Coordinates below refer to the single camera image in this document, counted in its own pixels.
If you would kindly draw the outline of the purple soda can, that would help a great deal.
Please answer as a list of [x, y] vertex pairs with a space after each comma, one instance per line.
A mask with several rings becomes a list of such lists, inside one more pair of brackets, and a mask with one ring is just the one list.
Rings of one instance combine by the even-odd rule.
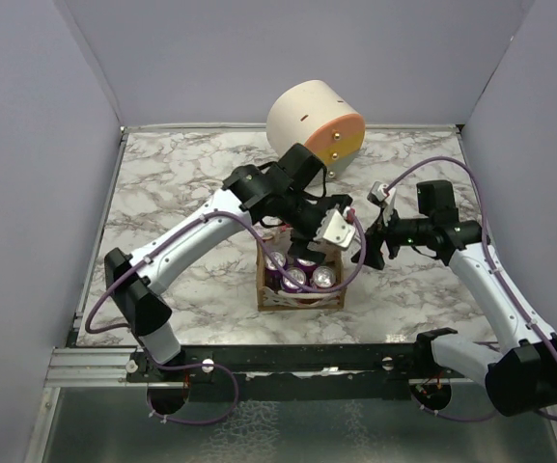
[[308, 277], [304, 271], [297, 267], [290, 267], [281, 277], [280, 287], [289, 294], [303, 292], [303, 287], [308, 284]]
[[287, 258], [280, 251], [271, 251], [264, 257], [265, 260], [265, 286], [272, 290], [278, 290], [281, 287], [282, 273], [281, 269], [287, 266]]
[[300, 258], [296, 258], [293, 263], [297, 268], [300, 268], [306, 274], [312, 274], [319, 266], [314, 261]]

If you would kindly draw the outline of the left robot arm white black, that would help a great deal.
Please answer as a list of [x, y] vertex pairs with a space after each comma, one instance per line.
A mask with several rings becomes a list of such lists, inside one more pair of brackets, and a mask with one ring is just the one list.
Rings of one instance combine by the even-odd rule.
[[172, 380], [182, 367], [181, 344], [170, 324], [173, 312], [161, 295], [220, 243], [274, 218], [292, 229], [293, 257], [321, 261], [323, 253], [310, 249], [311, 243], [350, 245], [356, 233], [348, 220], [351, 196], [315, 196], [306, 190], [317, 174], [326, 172], [318, 157], [295, 144], [276, 161], [234, 168], [191, 216], [155, 241], [130, 254], [115, 248], [106, 255], [105, 294], [151, 355], [149, 369], [157, 378]]

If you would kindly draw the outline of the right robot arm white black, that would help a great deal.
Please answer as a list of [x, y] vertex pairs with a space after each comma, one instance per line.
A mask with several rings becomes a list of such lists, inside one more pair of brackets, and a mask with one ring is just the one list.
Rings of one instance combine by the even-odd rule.
[[494, 247], [475, 220], [462, 221], [448, 180], [417, 184], [419, 215], [403, 218], [394, 188], [376, 182], [368, 200], [379, 214], [356, 256], [381, 270], [402, 247], [425, 246], [450, 268], [484, 313], [498, 348], [491, 350], [451, 328], [418, 335], [412, 364], [422, 376], [448, 368], [481, 385], [494, 409], [510, 417], [557, 405], [557, 333], [504, 275]]

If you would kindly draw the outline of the round pastel drawer cabinet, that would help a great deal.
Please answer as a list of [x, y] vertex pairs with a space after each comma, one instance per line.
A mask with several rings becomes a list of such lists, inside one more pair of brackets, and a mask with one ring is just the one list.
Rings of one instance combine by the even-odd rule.
[[327, 167], [327, 178], [340, 178], [362, 148], [363, 116], [321, 80], [297, 84], [271, 106], [265, 124], [271, 148], [283, 155], [299, 143]]

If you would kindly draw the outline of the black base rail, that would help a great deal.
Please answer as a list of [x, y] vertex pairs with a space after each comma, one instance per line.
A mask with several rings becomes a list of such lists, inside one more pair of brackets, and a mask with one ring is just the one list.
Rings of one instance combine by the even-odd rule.
[[186, 345], [166, 366], [142, 351], [129, 357], [130, 385], [183, 390], [192, 401], [408, 400], [410, 387], [456, 377], [421, 367], [411, 342]]

